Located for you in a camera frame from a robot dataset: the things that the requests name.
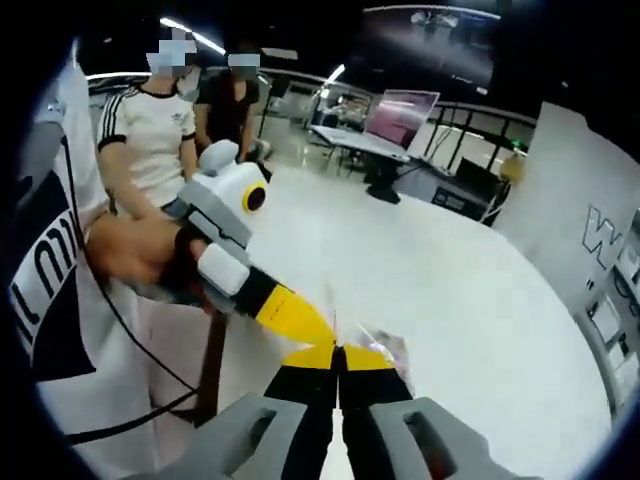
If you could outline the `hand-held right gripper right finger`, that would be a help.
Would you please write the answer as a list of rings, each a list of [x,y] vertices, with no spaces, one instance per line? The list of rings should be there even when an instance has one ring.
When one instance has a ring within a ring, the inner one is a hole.
[[[435,401],[415,398],[381,353],[337,349],[342,437],[356,479],[517,479],[488,440]]]

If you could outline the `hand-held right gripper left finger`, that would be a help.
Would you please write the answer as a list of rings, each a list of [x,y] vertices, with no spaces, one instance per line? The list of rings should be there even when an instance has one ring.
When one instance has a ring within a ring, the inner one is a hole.
[[[335,345],[287,355],[262,395],[250,393],[197,430],[184,479],[318,479],[333,435]]]

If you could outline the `person's left hand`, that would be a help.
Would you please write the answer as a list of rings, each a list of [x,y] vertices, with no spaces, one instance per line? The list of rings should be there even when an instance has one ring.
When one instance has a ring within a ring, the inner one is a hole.
[[[101,283],[117,280],[155,289],[173,257],[179,229],[167,218],[127,220],[105,213],[88,231],[85,258]]]

